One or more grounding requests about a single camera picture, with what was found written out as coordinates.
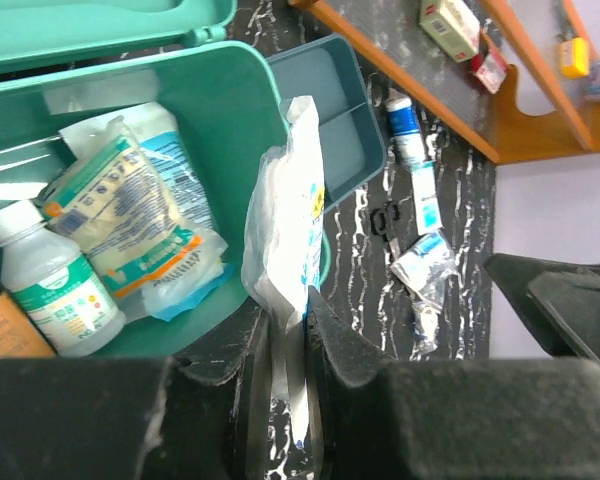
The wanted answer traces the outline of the blue white spray bottle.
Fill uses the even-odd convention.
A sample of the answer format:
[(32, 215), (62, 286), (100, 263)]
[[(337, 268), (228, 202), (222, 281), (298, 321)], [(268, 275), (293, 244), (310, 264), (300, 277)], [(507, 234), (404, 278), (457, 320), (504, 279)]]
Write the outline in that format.
[(402, 163), (408, 168), (424, 164), (428, 157), (411, 98), (389, 98), (385, 107)]

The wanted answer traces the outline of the brown medicine bottle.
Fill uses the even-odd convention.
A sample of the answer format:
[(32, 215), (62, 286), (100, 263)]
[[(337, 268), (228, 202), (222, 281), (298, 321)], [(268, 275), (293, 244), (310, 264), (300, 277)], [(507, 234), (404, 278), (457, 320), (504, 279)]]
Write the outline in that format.
[(0, 285), (0, 358), (51, 358), (55, 352)]

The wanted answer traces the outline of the blue divided tray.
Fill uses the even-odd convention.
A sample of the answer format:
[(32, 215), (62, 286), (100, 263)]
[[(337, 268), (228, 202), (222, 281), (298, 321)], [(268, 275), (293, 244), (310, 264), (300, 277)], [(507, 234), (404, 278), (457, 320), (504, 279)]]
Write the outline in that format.
[(387, 158), (355, 51), (331, 34), (276, 53), (268, 63), (283, 99), (314, 99), (329, 212), (377, 175)]

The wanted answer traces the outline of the long blue white packet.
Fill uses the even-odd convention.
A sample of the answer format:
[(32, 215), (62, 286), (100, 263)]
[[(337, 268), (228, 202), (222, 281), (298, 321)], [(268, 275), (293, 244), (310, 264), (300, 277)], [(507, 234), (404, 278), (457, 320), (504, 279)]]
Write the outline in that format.
[[(206, 192), (182, 145), (176, 118), (159, 103), (147, 102), (91, 117), (61, 129), (60, 135), (71, 152), (78, 155), (89, 140), (118, 116), (160, 174), (174, 197), (179, 213), (188, 221), (212, 230), (213, 216)], [(169, 322), (180, 313), (198, 306), (209, 293), (223, 285), (234, 270), (233, 264), (218, 259), (191, 292), (179, 298), (163, 294), (160, 300), (149, 302), (147, 313)]]

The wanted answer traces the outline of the cotton swab pack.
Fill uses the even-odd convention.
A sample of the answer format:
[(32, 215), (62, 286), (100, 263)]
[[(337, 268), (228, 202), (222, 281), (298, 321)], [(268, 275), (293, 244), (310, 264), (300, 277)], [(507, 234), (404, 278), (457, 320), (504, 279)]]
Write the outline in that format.
[(38, 197), (49, 227), (76, 242), (105, 286), (123, 299), (191, 292), (227, 249), (185, 219), (121, 117), (98, 132)]

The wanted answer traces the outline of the black handled scissors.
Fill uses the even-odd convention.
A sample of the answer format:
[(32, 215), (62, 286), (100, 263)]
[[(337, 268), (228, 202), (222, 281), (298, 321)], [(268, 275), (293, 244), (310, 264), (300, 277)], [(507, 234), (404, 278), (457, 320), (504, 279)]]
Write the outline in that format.
[(401, 256), (397, 234), (398, 222), (401, 219), (399, 203), (391, 200), (383, 206), (374, 209), (371, 213), (372, 233), (381, 236), (389, 247), (393, 260)]

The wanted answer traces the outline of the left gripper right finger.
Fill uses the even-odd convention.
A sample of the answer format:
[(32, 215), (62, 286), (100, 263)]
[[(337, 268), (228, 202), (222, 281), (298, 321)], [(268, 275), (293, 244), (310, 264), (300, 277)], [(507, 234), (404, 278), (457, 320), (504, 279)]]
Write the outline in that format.
[(320, 479), (600, 479), (600, 365), (400, 361), (309, 293)]

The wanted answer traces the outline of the white green bottle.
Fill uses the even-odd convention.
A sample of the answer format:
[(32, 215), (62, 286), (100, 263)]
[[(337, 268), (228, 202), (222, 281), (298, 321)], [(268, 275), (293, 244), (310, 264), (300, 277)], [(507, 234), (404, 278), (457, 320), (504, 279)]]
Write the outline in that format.
[(29, 200), (0, 210), (0, 281), (62, 357), (90, 355), (126, 318), (74, 241), (46, 227)]

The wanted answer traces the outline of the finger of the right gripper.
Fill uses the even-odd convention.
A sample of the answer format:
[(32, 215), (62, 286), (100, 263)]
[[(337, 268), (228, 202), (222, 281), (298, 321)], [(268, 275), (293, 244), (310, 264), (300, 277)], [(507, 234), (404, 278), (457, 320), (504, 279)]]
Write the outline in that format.
[(600, 364), (600, 264), (498, 253), (485, 269), (547, 354)]

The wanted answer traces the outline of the teal medicine kit box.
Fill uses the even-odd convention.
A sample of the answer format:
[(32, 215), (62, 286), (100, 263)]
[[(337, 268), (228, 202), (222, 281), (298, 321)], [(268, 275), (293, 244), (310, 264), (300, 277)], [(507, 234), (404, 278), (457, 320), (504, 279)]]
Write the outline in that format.
[(240, 279), (287, 138), (233, 1), (0, 1), (0, 285), (58, 357), (268, 332)]

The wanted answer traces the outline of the clear plastic vial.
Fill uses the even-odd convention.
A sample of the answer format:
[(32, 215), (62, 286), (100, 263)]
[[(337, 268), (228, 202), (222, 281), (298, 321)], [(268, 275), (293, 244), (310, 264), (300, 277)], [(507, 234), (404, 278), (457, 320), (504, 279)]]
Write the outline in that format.
[(447, 280), (457, 273), (455, 254), (440, 230), (422, 236), (390, 265), (411, 294), (414, 312), (414, 351), (428, 355), (438, 348), (439, 316)]

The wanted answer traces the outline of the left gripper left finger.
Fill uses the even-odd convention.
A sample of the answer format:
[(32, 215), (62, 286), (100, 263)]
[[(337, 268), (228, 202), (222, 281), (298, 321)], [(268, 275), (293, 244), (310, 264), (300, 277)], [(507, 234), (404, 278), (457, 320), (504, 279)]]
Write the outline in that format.
[(268, 318), (176, 356), (0, 360), (0, 479), (260, 479)]

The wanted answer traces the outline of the white blue gauze packet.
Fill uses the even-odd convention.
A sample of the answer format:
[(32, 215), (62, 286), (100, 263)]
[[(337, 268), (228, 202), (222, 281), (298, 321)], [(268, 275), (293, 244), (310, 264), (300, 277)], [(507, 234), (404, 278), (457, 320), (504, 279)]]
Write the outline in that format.
[(320, 283), (324, 168), (310, 95), (284, 102), (287, 142), (260, 159), (244, 231), (241, 280), (272, 318), (272, 395), (288, 404), (290, 440), (309, 432), (304, 337), (308, 291)]

